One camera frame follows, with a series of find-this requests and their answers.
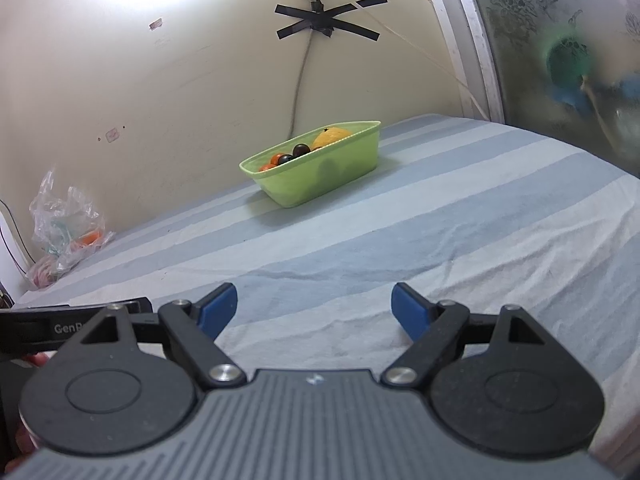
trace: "striped bedsheet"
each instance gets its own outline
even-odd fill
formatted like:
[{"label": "striped bedsheet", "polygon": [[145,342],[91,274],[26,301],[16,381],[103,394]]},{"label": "striped bedsheet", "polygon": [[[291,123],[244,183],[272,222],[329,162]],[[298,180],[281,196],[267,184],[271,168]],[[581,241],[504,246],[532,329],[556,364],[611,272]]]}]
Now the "striped bedsheet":
[{"label": "striped bedsheet", "polygon": [[147,296],[221,282],[238,313],[218,339],[259,367],[369,367],[409,341],[395,282],[473,312],[521,304],[600,381],[593,444],[624,470],[640,440],[640,181],[537,134],[427,115],[382,133],[378,168],[293,209],[244,186],[156,219],[19,306]]}]

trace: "round black cover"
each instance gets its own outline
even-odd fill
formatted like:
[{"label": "round black cover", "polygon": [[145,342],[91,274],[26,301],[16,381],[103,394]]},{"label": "round black cover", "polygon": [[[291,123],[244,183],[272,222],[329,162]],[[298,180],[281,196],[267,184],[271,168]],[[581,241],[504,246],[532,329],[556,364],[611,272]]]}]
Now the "round black cover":
[{"label": "round black cover", "polygon": [[472,446],[550,458],[588,445],[604,410],[600,387],[569,354],[507,344],[454,362],[430,388],[441,421]]},{"label": "round black cover", "polygon": [[117,344],[74,350],[56,355],[22,392],[22,418],[43,446],[129,452],[161,440],[191,411],[194,386],[175,363]]}]

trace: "electrical cable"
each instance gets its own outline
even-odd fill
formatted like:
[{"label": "electrical cable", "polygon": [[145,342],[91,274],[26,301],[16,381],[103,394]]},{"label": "electrical cable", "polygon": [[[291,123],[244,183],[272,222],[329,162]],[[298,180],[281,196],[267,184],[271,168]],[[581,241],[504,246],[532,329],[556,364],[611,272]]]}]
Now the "electrical cable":
[{"label": "electrical cable", "polygon": [[309,39],[306,42],[305,55],[302,58],[302,64],[300,65],[300,72],[298,73],[298,82],[296,83],[296,91],[293,95],[293,108],[291,110],[291,124],[289,126],[289,135],[287,140],[293,139],[293,134],[296,131],[296,116],[298,114],[298,98],[300,97],[300,85],[302,84],[302,76],[305,73],[306,60],[309,58],[309,51],[311,50],[311,42],[313,41],[314,30],[311,29]]},{"label": "electrical cable", "polygon": [[6,243],[6,240],[4,239],[4,233],[2,232],[2,227],[0,226],[0,236],[2,237],[2,241],[4,242],[4,246],[6,247],[7,252],[9,253],[9,256],[11,256],[11,259],[14,261],[14,264],[16,267],[18,267],[18,269],[20,269],[20,272],[23,275],[27,275],[26,272],[24,272],[24,269],[20,266],[20,264],[18,263],[18,261],[14,258],[13,253],[11,252],[11,249],[9,248],[9,245]]},{"label": "electrical cable", "polygon": [[27,256],[30,257],[31,261],[33,263],[35,263],[36,260],[34,260],[33,256],[31,256],[31,253],[27,249],[27,244],[24,243],[24,240],[22,239],[22,236],[20,235],[20,229],[18,229],[18,224],[15,222],[14,214],[11,213],[11,209],[9,209],[9,206],[1,198],[0,198],[0,204],[2,204],[4,206],[4,208],[7,210],[7,212],[9,213],[9,216],[11,217],[11,221],[14,223],[15,232],[18,233],[18,238],[20,238],[20,242],[22,243],[22,247],[24,248],[24,252],[27,253]]},{"label": "electrical cable", "polygon": [[411,40],[409,40],[408,38],[404,37],[402,34],[400,34],[399,32],[394,31],[391,27],[389,27],[388,25],[385,25],[385,23],[381,22],[379,19],[377,19],[371,12],[369,12],[367,9],[365,9],[363,6],[361,6],[356,0],[350,0],[351,5],[353,5],[354,7],[356,7],[357,9],[363,10],[366,14],[369,15],[369,17],[374,20],[380,27],[384,28],[387,32],[390,32],[391,34],[393,34],[394,36],[397,36],[398,38],[400,38],[401,40],[403,40],[405,43],[409,44],[410,46],[412,46],[415,50],[417,50],[418,52],[420,52],[421,54],[423,54],[429,61],[431,61],[436,67],[438,67],[440,70],[442,70],[445,74],[447,74],[448,76],[450,76],[451,78],[455,79],[455,81],[458,82],[458,84],[460,86],[462,86],[462,88],[465,89],[466,94],[468,94],[469,98],[471,99],[472,103],[476,106],[476,108],[478,109],[478,111],[480,112],[480,114],[482,115],[482,118],[485,121],[490,121],[491,119],[489,118],[489,114],[487,112],[484,111],[484,108],[482,108],[482,106],[480,105],[480,103],[478,102],[478,100],[475,98],[475,96],[473,95],[473,92],[469,89],[469,87],[464,84],[462,81],[460,81],[460,79],[457,78],[457,76],[453,73],[451,73],[444,65],[441,65],[439,62],[437,62],[435,59],[433,59],[433,57],[431,57],[431,54],[429,54],[425,49],[423,49],[421,46],[416,45],[415,43],[413,43]]}]

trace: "human hand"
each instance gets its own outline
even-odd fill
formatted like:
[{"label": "human hand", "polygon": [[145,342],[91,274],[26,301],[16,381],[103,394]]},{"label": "human hand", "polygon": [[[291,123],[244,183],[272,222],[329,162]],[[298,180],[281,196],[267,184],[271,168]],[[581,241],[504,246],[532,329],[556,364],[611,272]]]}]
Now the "human hand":
[{"label": "human hand", "polygon": [[[40,353],[35,355],[27,355],[23,357],[23,359],[34,366],[41,367],[47,363],[49,357],[46,354]],[[29,432],[27,431],[27,428],[25,428],[22,421],[20,421],[18,430],[15,433],[15,443],[18,445],[18,449],[22,454],[19,457],[11,460],[11,462],[9,462],[4,467],[5,473],[10,473],[14,469],[16,469],[36,450],[35,446],[33,445],[33,441],[29,436]]]}]

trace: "white wire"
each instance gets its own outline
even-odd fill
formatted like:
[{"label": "white wire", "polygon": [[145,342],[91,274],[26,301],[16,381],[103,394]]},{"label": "white wire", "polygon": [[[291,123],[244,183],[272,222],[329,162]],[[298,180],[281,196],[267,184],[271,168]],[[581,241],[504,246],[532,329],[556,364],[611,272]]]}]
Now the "white wire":
[{"label": "white wire", "polygon": [[421,46],[416,45],[415,43],[413,43],[412,41],[410,41],[408,38],[404,37],[402,34],[400,34],[399,32],[394,31],[391,27],[389,27],[388,25],[385,25],[385,23],[381,22],[379,19],[377,19],[371,12],[369,12],[367,9],[365,9],[363,6],[361,6],[356,0],[350,0],[351,1],[351,5],[353,5],[354,7],[356,7],[357,9],[363,10],[366,14],[369,15],[369,17],[371,19],[373,19],[380,27],[384,28],[387,32],[390,32],[391,34],[393,34],[394,36],[397,36],[398,38],[400,38],[401,40],[403,40],[405,43],[411,45],[415,50],[417,50],[418,52],[420,52],[421,54],[424,55],[424,57],[426,57],[429,61],[431,61],[436,67],[438,67],[440,70],[442,70],[445,74],[447,74],[448,76],[450,76],[451,78],[455,79],[455,81],[458,82],[458,84],[460,86],[462,86],[462,88],[465,89],[465,92],[469,95],[469,98],[471,99],[472,103],[476,106],[476,108],[478,109],[478,111],[480,112],[480,114],[482,115],[482,118],[485,121],[490,121],[491,119],[489,118],[489,114],[487,112],[484,111],[484,108],[482,108],[482,106],[480,105],[480,103],[478,102],[478,100],[474,97],[473,93],[471,92],[471,90],[469,89],[469,87],[467,85],[465,85],[462,81],[460,81],[460,79],[458,79],[456,77],[455,74],[451,73],[445,66],[441,65],[439,62],[437,62],[435,59],[433,59],[433,57],[431,57],[431,54],[429,54],[426,50],[424,50]]},{"label": "white wire", "polygon": [[298,100],[300,98],[300,87],[302,86],[302,76],[305,74],[306,60],[309,58],[309,51],[311,51],[311,43],[314,40],[314,30],[309,31],[309,38],[306,41],[305,54],[302,57],[302,63],[300,64],[300,72],[298,72],[298,81],[296,82],[296,90],[293,94],[293,106],[291,109],[291,122],[289,126],[289,135],[287,140],[293,139],[293,135],[296,131],[296,118],[298,116]]}]

